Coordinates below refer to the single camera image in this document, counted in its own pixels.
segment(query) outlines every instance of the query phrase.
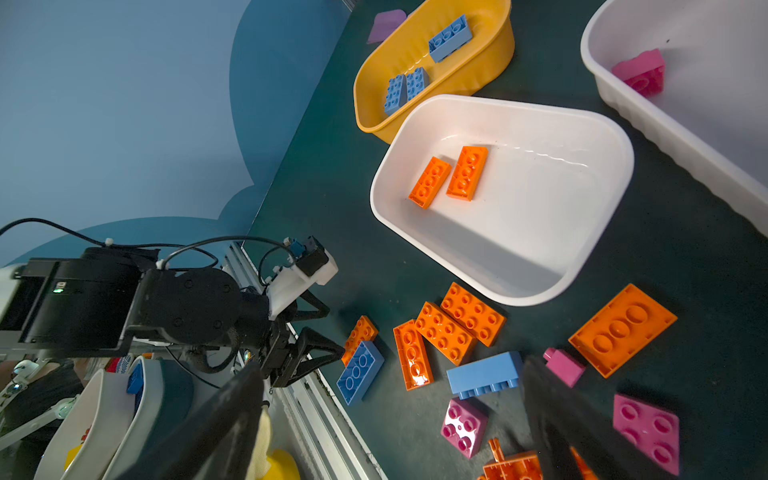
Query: blue wall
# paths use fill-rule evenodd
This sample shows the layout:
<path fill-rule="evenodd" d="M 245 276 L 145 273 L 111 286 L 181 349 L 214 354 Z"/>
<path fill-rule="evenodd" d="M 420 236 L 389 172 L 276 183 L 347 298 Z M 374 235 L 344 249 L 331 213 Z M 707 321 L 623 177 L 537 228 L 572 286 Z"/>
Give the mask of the blue wall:
<path fill-rule="evenodd" d="M 348 16 L 340 0 L 0 0 L 0 225 L 245 234 Z M 16 227 L 0 265 L 84 246 L 56 237 Z"/>

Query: yellow bin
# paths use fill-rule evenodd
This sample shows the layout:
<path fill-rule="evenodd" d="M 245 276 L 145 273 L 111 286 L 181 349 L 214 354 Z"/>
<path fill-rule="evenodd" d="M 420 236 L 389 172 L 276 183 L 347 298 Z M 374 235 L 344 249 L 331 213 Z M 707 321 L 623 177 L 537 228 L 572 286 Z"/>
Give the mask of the yellow bin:
<path fill-rule="evenodd" d="M 471 95 L 498 77 L 512 60 L 515 38 L 511 0 L 426 0 L 362 64 L 355 78 L 355 117 L 360 130 L 391 144 L 402 122 L 427 98 Z M 472 40 L 445 60 L 429 56 L 429 40 L 462 15 Z M 389 79 L 424 67 L 429 86 L 393 115 L 384 113 Z"/>

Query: small pink brick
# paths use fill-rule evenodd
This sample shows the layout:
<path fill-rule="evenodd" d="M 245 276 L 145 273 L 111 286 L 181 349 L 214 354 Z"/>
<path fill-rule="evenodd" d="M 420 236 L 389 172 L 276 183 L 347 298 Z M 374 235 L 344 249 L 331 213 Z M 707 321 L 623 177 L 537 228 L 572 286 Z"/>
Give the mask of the small pink brick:
<path fill-rule="evenodd" d="M 611 73 L 647 98 L 664 90 L 665 68 L 664 58 L 657 48 L 616 64 Z"/>
<path fill-rule="evenodd" d="M 487 423 L 488 417 L 466 400 L 451 399 L 441 434 L 466 458 L 471 458 L 480 449 Z"/>
<path fill-rule="evenodd" d="M 544 358 L 547 360 L 547 367 L 565 382 L 565 385 L 574 388 L 576 382 L 581 378 L 581 374 L 587 369 L 579 362 L 573 359 L 566 352 L 548 348 L 544 352 Z"/>
<path fill-rule="evenodd" d="M 614 428 L 661 468 L 680 474 L 677 415 L 628 396 L 614 397 Z"/>

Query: dark green tabletop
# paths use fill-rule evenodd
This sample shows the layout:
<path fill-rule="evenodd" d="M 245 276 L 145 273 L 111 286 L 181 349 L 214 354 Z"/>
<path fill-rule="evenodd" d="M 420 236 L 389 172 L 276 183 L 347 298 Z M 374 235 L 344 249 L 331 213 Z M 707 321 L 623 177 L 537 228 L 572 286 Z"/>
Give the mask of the dark green tabletop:
<path fill-rule="evenodd" d="M 509 320 L 493 348 L 540 356 L 568 337 L 628 283 L 679 320 L 612 377 L 591 366 L 576 385 L 593 407 L 612 416 L 616 392 L 668 408 L 680 417 L 681 478 L 768 475 L 768 239 L 647 141 L 598 97 L 581 63 L 579 40 L 602 0 L 520 0 L 511 11 L 517 48 L 480 97 L 596 111 L 629 135 L 635 168 L 624 199 L 573 284 L 549 302 L 494 307 Z M 316 236 L 339 273 L 312 291 L 332 309 L 307 325 L 342 344 L 360 315 L 381 331 L 385 364 L 362 403 L 347 409 L 389 478 L 477 478 L 492 455 L 467 460 L 440 438 L 451 397 L 452 364 L 428 346 L 435 383 L 406 392 L 392 328 L 439 302 L 457 280 L 378 222 L 371 181 L 388 145 L 355 122 L 353 82 L 375 45 L 366 39 L 376 13 L 411 12 L 414 1 L 358 4 L 331 57 L 251 234 Z M 262 247 L 249 245 L 255 259 Z M 335 383 L 337 362 L 323 369 Z M 531 448 L 520 389 L 479 397 L 490 417 L 485 440 L 505 453 Z"/>

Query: orange toy block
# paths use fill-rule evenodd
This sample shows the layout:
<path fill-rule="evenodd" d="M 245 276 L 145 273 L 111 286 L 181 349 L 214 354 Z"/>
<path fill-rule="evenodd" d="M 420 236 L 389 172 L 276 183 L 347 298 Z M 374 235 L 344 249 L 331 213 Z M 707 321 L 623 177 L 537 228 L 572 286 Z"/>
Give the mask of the orange toy block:
<path fill-rule="evenodd" d="M 432 200 L 435 199 L 435 195 L 437 195 L 437 190 L 440 190 L 440 187 L 445 183 L 445 179 L 448 178 L 450 173 L 450 164 L 437 157 L 432 157 L 408 198 L 421 208 L 429 208 Z"/>
<path fill-rule="evenodd" d="M 568 341 L 608 378 L 675 320 L 630 283 Z"/>
<path fill-rule="evenodd" d="M 523 452 L 511 458 L 505 458 L 498 439 L 490 439 L 488 443 L 491 445 L 495 462 L 483 466 L 484 475 L 478 480 L 542 480 L 541 465 L 536 452 Z M 576 458 L 576 465 L 584 480 L 598 480 L 573 447 L 571 452 Z"/>
<path fill-rule="evenodd" d="M 400 366 L 402 367 L 402 377 L 406 381 L 406 390 L 410 392 L 420 386 L 432 383 L 434 381 L 432 367 L 429 366 L 424 340 L 416 329 L 415 320 L 396 326 L 394 332 L 397 354 L 400 357 Z"/>
<path fill-rule="evenodd" d="M 478 342 L 463 326 L 432 302 L 424 303 L 415 325 L 419 333 L 456 366 L 462 364 Z"/>
<path fill-rule="evenodd" d="M 462 148 L 462 154 L 458 156 L 451 183 L 448 184 L 448 191 L 445 193 L 459 200 L 472 201 L 486 158 L 488 158 L 488 148 Z"/>
<path fill-rule="evenodd" d="M 440 306 L 485 346 L 496 342 L 498 331 L 507 321 L 507 317 L 485 305 L 457 283 L 451 284 Z"/>
<path fill-rule="evenodd" d="M 377 335 L 379 335 L 379 330 L 374 327 L 367 316 L 361 316 L 352 333 L 349 334 L 349 338 L 344 342 L 344 355 L 341 357 L 344 366 L 349 365 L 349 361 L 355 354 L 357 347 L 360 346 L 360 342 L 373 340 Z"/>

